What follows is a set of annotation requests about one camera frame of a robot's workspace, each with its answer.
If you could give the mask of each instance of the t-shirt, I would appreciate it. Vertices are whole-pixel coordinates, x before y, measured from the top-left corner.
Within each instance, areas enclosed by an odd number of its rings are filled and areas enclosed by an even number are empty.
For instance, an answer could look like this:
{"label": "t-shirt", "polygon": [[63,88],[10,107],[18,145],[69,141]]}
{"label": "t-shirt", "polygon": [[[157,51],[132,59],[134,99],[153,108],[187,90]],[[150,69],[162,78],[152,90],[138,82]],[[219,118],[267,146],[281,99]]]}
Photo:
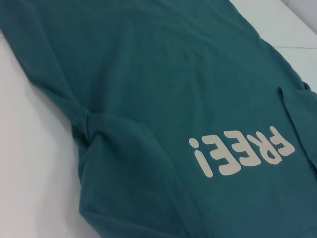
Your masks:
{"label": "t-shirt", "polygon": [[101,237],[317,237],[317,95],[228,0],[0,0],[0,28]]}

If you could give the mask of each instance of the exclamation mark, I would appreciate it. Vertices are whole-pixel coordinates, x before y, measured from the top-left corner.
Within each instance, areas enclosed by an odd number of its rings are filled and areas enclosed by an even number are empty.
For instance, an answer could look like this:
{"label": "exclamation mark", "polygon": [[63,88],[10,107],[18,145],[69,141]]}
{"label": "exclamation mark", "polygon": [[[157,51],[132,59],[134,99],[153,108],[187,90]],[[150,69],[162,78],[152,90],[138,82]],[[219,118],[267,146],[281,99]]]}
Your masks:
{"label": "exclamation mark", "polygon": [[[199,147],[198,141],[194,138],[189,139],[189,144],[195,149],[197,149]],[[195,157],[196,157],[200,167],[203,169],[205,175],[207,177],[211,178],[213,176],[213,173],[211,171],[211,168],[210,168],[206,158],[202,154],[202,152],[199,150],[195,150]]]}

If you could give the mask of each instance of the white surface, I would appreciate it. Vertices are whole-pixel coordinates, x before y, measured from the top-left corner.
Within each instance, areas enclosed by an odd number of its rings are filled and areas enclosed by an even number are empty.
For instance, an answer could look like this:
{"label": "white surface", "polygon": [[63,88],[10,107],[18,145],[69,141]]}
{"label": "white surface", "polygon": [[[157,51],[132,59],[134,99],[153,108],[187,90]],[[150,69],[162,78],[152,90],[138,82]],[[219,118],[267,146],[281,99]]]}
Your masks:
{"label": "white surface", "polygon": [[[233,1],[274,46],[317,48],[316,36],[279,0]],[[317,91],[317,50],[278,50]],[[4,39],[0,109],[0,238],[98,238],[78,213],[69,122],[29,84]]]}
{"label": "white surface", "polygon": [[317,33],[317,1],[289,0],[286,4],[306,25]]}

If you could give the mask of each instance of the white table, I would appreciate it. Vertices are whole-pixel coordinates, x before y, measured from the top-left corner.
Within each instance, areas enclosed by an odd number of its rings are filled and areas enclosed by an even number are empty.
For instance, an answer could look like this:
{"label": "white table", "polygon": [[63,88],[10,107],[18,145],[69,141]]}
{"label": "white table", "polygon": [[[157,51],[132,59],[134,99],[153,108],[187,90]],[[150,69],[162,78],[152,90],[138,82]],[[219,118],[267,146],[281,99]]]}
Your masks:
{"label": "white table", "polygon": [[[279,0],[232,0],[317,91],[317,35]],[[78,213],[70,124],[0,39],[0,237],[98,238]]]}

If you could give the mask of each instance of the teal t-shirt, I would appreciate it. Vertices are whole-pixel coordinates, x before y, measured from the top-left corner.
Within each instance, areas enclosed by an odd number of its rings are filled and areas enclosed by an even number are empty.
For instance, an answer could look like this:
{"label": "teal t-shirt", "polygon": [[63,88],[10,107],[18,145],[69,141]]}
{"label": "teal t-shirt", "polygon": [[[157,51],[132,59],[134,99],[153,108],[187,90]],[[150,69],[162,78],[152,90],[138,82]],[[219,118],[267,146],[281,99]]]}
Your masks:
{"label": "teal t-shirt", "polygon": [[0,28],[101,237],[317,237],[317,95],[228,0],[0,0]]}

